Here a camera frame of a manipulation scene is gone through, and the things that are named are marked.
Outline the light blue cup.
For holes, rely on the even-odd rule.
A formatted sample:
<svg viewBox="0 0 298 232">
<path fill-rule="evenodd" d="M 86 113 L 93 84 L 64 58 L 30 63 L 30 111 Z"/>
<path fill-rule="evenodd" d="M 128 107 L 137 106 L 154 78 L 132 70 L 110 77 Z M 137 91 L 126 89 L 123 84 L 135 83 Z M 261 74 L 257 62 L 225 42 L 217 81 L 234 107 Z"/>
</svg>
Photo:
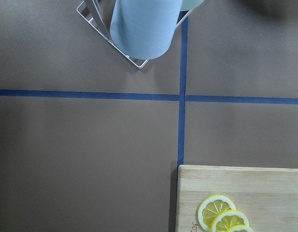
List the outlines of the light blue cup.
<svg viewBox="0 0 298 232">
<path fill-rule="evenodd" d="M 112 41 L 124 54 L 155 59 L 169 49 L 181 0 L 117 0 L 110 25 Z"/>
</svg>

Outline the lemon slice far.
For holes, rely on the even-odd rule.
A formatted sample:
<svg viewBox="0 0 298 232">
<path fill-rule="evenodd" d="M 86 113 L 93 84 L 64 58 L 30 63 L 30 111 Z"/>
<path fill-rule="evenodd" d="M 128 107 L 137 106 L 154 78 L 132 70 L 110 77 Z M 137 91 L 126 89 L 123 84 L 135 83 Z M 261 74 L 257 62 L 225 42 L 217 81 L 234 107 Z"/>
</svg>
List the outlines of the lemon slice far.
<svg viewBox="0 0 298 232">
<path fill-rule="evenodd" d="M 212 195 L 201 202 L 197 209 L 197 220 L 206 232 L 211 231 L 213 220 L 222 212 L 236 210 L 233 201 L 224 195 Z"/>
</svg>

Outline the lemon slice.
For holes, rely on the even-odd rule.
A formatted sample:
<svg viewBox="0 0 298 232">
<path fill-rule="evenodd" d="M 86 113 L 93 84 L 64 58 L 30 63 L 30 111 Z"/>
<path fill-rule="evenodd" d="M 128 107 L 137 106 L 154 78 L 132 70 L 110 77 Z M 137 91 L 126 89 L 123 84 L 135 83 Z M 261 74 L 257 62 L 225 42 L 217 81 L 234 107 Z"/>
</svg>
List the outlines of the lemon slice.
<svg viewBox="0 0 298 232">
<path fill-rule="evenodd" d="M 237 225 L 250 226 L 247 216 L 239 210 L 227 210 L 215 217 L 210 229 L 212 232 L 226 232 Z"/>
<path fill-rule="evenodd" d="M 230 227 L 227 232 L 254 232 L 254 230 L 246 225 L 236 225 Z"/>
<path fill-rule="evenodd" d="M 233 201 L 224 195 L 212 195 L 201 202 L 197 209 L 197 220 L 206 232 L 211 231 L 213 220 L 222 212 L 236 210 Z"/>
</svg>

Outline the mint green cup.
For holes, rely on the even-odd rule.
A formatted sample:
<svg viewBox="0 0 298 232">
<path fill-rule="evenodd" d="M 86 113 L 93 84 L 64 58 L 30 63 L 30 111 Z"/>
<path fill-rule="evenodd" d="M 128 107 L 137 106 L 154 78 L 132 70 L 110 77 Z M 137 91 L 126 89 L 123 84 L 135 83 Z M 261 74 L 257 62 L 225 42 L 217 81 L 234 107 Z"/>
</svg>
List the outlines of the mint green cup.
<svg viewBox="0 0 298 232">
<path fill-rule="evenodd" d="M 200 6 L 204 0 L 183 0 L 180 11 L 189 11 Z"/>
</svg>

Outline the lemon slice middle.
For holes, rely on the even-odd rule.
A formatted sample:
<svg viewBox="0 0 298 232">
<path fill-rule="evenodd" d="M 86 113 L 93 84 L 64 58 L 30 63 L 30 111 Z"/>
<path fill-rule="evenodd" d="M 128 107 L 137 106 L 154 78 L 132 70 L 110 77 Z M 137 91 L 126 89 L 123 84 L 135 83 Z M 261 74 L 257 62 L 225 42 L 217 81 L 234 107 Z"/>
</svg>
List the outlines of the lemon slice middle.
<svg viewBox="0 0 298 232">
<path fill-rule="evenodd" d="M 227 210 L 215 217 L 210 229 L 212 232 L 226 232 L 237 225 L 250 226 L 247 216 L 239 210 Z"/>
</svg>

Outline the lemon slice near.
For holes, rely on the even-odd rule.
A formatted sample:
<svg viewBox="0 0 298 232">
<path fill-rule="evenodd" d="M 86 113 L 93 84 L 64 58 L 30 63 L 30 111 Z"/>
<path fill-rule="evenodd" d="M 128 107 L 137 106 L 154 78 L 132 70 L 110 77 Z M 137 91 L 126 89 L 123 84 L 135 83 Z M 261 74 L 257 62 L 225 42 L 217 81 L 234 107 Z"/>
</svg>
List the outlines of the lemon slice near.
<svg viewBox="0 0 298 232">
<path fill-rule="evenodd" d="M 227 232 L 254 232 L 254 230 L 246 225 L 236 225 L 230 227 Z"/>
</svg>

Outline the wooden cutting board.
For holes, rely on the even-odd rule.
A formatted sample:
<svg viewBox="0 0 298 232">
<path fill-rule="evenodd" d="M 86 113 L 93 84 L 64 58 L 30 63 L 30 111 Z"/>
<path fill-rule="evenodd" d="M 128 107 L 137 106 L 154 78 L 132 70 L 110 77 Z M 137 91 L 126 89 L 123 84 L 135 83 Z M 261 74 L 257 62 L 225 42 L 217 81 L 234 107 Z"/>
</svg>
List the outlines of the wooden cutting board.
<svg viewBox="0 0 298 232">
<path fill-rule="evenodd" d="M 212 195 L 230 198 L 256 232 L 298 232 L 298 169 L 180 165 L 177 232 L 201 232 L 197 208 Z"/>
</svg>

